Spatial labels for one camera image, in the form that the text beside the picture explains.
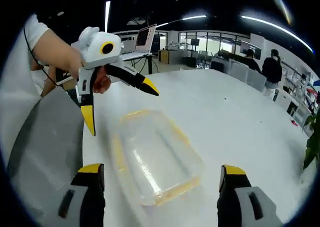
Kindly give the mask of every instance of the window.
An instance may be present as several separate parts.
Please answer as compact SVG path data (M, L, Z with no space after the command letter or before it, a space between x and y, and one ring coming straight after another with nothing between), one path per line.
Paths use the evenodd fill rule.
M187 50L195 50L195 46L190 45L191 44L191 39L196 38L196 32L187 32L186 33L186 42L189 44L186 49Z
M166 32L155 32L155 35L160 36L160 50L166 49L167 46L167 33Z
M186 32L181 32L179 33L179 43L186 43L187 42L187 33ZM186 46L180 46L181 50L184 50Z
M220 50L228 51L234 54L236 52L236 36L222 33Z
M239 55L239 56L246 56L244 53L240 53L241 41L245 41L245 42L250 43L250 39L249 38L237 36L236 37L236 44L235 44L235 54Z
M208 33L208 44L206 51L208 55L215 55L220 49L220 33Z
M207 51L207 32L197 32L196 38L199 40L199 46L196 46L195 50L199 54L202 52L202 54L207 56L208 53L205 53Z

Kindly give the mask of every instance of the transparent plastic box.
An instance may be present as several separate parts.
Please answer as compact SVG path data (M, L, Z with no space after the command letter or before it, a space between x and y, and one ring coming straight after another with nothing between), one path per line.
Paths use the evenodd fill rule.
M113 139L112 157L131 201L157 206L200 182L203 162L182 131L157 110L124 116Z

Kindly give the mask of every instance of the laptop screen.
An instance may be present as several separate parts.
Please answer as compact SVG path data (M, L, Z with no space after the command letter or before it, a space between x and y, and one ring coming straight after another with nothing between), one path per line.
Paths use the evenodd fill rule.
M135 52L150 53L156 24L140 29L136 37Z

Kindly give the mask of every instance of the yellow tip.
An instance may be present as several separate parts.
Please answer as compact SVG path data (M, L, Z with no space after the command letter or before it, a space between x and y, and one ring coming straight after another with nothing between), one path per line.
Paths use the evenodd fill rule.
M157 90L156 86L154 85L154 83L151 82L150 79L148 79L147 77L145 77L145 78L144 78L144 81L143 81L142 83L150 86L150 87L159 95L159 91Z
M227 164L224 164L223 166L225 167L227 175L245 175L246 174L246 172L244 172L239 167L227 165Z
M81 112L86 123L88 126L91 134L96 136L96 128L95 128L95 121L94 121L94 107L93 105L84 105L81 106Z
M102 165L101 163L94 163L83 166L81 169L78 170L80 173L98 173L99 166Z

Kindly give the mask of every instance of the computer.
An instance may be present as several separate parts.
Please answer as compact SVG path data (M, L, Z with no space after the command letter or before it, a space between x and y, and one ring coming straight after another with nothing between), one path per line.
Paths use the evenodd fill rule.
M200 43L200 39L198 38L192 38L190 41L191 46L199 46L199 43Z
M135 39L124 40L124 41L122 41L122 44L123 44L123 49L121 50L121 55L127 54L127 53L132 53L133 51L135 51L135 48L136 48L136 40Z
M156 24L140 29L136 37L135 48L133 52L121 54L120 57L124 61L134 58L143 57L150 54L152 42L155 35Z
M242 40L241 41L241 46L240 46L240 53L246 55L248 49L253 50L253 52L254 52L254 56L253 57L255 59L260 60L260 58L261 58L261 48Z

